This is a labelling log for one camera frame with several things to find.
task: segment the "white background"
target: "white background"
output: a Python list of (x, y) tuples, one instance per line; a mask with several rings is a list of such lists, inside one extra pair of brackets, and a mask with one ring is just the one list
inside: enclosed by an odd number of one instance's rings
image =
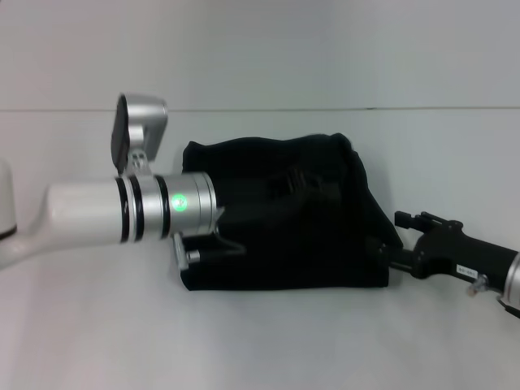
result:
[[(518, 248), (519, 11), (2, 0), (0, 155), (19, 227), (48, 183), (114, 175), (113, 109), (131, 91), (172, 110), (157, 172), (180, 171), (191, 140), (342, 132), (388, 216), (427, 210)], [(0, 388), (518, 388), (520, 320), (465, 288), (393, 272), (377, 290), (187, 292), (167, 242), (53, 253), (0, 273)]]

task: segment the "green led indicator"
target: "green led indicator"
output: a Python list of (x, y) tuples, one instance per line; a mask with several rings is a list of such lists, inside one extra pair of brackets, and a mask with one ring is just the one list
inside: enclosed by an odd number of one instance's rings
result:
[(188, 199), (182, 193), (176, 193), (171, 197), (171, 206), (175, 211), (184, 211), (188, 207)]

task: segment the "silver cylinder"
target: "silver cylinder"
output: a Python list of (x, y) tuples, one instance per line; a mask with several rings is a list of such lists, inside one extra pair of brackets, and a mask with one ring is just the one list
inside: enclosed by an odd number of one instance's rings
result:
[(505, 279), (504, 295), (501, 300), (507, 306), (520, 310), (520, 253), (517, 253), (511, 263)]
[(164, 176), (170, 202), (171, 234), (204, 236), (215, 229), (217, 200), (206, 173)]

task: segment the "black cloth bag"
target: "black cloth bag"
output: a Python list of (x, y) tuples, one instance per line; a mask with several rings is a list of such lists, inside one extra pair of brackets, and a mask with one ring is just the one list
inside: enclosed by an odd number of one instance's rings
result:
[[(345, 136), (242, 138), (208, 146), (190, 142), (183, 159), (183, 172), (204, 171), (213, 181), (226, 210), (219, 233), (247, 249), (239, 256), (190, 265), (181, 272), (188, 290), (388, 285), (388, 264), (367, 253), (366, 241), (396, 248), (402, 242), (371, 195), (361, 159)], [(305, 182), (319, 183), (311, 184), (310, 191), (292, 191), (286, 179), (292, 183), (294, 172)], [(248, 207), (238, 206), (251, 202), (259, 204), (250, 207), (251, 221), (226, 222), (226, 215), (240, 219), (240, 210)], [(221, 242), (196, 237), (184, 244), (191, 250)]]

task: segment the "white robotic arm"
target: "white robotic arm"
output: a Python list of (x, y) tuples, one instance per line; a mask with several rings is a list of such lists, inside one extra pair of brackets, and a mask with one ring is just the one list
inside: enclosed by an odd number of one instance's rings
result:
[(152, 174), (148, 161), (166, 125), (164, 101), (121, 95), (111, 145), (119, 176), (52, 184), (26, 232), (16, 232), (11, 172), (0, 162), (0, 269), (44, 252), (170, 236), (181, 270), (197, 261), (197, 251), (185, 253), (182, 237), (213, 233), (221, 213), (207, 174)]

